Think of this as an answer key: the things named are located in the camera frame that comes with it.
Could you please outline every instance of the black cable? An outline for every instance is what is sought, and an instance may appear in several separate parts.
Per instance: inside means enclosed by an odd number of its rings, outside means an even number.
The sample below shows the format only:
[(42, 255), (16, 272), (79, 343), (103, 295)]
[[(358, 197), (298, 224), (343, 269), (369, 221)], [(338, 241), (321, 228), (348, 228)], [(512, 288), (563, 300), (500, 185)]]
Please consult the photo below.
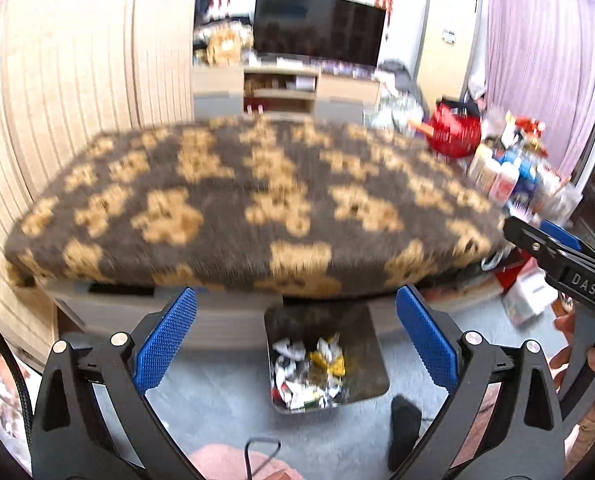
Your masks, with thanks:
[(14, 378), (15, 387), (18, 390), (20, 396), (20, 410), (22, 411), (22, 420), (24, 421), (24, 433), (26, 434), (26, 441), (29, 448), (31, 447), (31, 427), (33, 426), (33, 404), (31, 403), (31, 397), (26, 387), (26, 382), (20, 371), (17, 361), (9, 345), (0, 332), (0, 353), (4, 359), (5, 364), (11, 370), (11, 375)]
[[(276, 444), (277, 447), (269, 457), (260, 464), (260, 466), (253, 472), (251, 472), (251, 459), (249, 458), (249, 447), (255, 442), (264, 442), (265, 444)], [(264, 466), (266, 466), (271, 460), (273, 460), (280, 452), (282, 443), (277, 438), (267, 438), (265, 436), (254, 436), (246, 441), (244, 444), (244, 465), (246, 466), (246, 480), (253, 480), (254, 476), (257, 475)]]

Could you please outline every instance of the wooden furniture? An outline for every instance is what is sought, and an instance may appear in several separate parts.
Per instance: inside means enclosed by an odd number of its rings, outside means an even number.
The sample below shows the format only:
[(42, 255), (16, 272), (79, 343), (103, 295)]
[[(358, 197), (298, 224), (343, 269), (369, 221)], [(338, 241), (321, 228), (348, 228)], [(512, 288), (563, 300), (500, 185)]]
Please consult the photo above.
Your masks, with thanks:
[[(296, 78), (315, 79), (313, 90), (296, 89)], [(191, 70), (193, 118), (196, 121), (246, 113), (248, 107), (266, 113), (311, 115), (331, 122), (362, 124), (373, 110), (380, 82), (323, 74), (311, 67), (196, 67)]]

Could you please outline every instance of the white box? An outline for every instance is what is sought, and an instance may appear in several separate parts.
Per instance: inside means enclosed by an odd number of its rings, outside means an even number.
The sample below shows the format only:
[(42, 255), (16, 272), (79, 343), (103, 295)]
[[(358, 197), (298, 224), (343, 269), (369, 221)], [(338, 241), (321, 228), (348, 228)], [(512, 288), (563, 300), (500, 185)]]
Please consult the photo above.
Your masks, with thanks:
[(545, 281), (545, 272), (536, 269), (520, 275), (502, 298), (506, 315), (514, 326), (539, 316), (557, 299), (557, 290)]

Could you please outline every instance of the door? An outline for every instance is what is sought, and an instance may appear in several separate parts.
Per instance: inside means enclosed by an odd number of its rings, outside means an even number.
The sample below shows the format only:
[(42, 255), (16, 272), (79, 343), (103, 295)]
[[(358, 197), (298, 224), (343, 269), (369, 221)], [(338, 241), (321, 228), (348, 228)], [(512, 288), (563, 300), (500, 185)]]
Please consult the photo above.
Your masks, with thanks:
[(459, 99), (479, 26), (477, 0), (430, 0), (417, 81), (429, 108), (443, 95)]

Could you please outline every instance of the bear pattern cushion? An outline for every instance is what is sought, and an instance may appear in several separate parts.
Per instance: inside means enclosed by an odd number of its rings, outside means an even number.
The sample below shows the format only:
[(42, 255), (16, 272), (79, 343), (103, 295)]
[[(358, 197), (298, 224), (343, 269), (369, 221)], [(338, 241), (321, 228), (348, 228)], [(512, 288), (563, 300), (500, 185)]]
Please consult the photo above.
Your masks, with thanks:
[(223, 118), (100, 133), (8, 238), (10, 277), (340, 298), (503, 244), (503, 216), (421, 140)]

